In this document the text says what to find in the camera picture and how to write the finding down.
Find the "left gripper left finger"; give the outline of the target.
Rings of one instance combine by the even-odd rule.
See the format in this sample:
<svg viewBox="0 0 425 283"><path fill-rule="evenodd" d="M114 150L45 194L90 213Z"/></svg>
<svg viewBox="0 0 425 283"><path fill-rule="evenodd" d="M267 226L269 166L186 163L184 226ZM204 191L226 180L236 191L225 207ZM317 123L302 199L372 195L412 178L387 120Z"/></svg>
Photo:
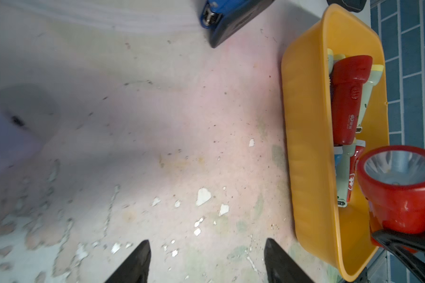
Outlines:
<svg viewBox="0 0 425 283"><path fill-rule="evenodd" d="M147 283L151 263L151 246L146 239L124 260L105 283Z"/></svg>

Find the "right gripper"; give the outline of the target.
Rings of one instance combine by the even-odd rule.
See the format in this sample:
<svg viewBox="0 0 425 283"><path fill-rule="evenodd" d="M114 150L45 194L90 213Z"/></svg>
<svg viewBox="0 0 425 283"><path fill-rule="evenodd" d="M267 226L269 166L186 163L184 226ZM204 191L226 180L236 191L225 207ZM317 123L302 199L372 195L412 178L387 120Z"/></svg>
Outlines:
<svg viewBox="0 0 425 283"><path fill-rule="evenodd" d="M425 234L379 230L371 236L401 261L420 282L425 283Z"/></svg>

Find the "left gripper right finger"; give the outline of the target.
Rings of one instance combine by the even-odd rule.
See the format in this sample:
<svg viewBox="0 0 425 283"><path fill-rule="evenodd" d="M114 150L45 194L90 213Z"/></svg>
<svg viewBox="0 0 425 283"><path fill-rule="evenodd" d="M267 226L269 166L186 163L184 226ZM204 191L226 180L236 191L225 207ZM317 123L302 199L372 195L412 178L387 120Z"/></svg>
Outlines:
<svg viewBox="0 0 425 283"><path fill-rule="evenodd" d="M264 263L269 283L313 283L310 277L272 238L266 240Z"/></svg>

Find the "small red flashlight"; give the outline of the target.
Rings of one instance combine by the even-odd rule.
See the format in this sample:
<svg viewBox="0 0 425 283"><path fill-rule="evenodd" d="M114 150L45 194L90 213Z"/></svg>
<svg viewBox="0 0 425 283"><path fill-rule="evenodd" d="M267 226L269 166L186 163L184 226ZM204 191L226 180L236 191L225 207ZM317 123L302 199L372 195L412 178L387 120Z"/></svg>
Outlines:
<svg viewBox="0 0 425 283"><path fill-rule="evenodd" d="M384 146L357 163L357 180L369 204L370 232L425 233L425 149Z"/></svg>

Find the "blue white flashlight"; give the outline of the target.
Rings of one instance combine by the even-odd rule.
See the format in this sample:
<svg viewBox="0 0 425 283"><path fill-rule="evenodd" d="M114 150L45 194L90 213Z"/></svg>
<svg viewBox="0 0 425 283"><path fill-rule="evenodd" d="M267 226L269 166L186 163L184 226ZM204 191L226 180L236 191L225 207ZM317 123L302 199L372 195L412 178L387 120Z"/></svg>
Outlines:
<svg viewBox="0 0 425 283"><path fill-rule="evenodd" d="M343 155L343 147L342 146L334 146L334 166L337 167L342 159Z"/></svg>

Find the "green flashlight yellow button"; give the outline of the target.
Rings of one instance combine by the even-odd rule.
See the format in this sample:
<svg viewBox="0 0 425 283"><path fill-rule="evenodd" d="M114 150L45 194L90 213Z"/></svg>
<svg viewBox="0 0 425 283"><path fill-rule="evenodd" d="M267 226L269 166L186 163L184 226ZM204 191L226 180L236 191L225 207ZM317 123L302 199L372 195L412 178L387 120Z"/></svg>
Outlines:
<svg viewBox="0 0 425 283"><path fill-rule="evenodd" d="M345 59L346 55L345 54L335 54L334 51L330 48L327 49L327 54L328 54L328 74L331 75L332 71L334 69L334 65Z"/></svg>

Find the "red flashlight white rim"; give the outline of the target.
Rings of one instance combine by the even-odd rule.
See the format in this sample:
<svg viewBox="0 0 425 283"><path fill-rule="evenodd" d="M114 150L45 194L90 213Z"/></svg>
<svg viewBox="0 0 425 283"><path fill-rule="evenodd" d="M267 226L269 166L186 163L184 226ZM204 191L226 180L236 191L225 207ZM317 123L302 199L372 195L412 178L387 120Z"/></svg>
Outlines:
<svg viewBox="0 0 425 283"><path fill-rule="evenodd" d="M347 191L347 202L351 200L351 194L354 188L355 171L358 160L366 148L366 142L363 140L354 140L351 145L351 155L349 158L349 179L348 179L348 191Z"/></svg>

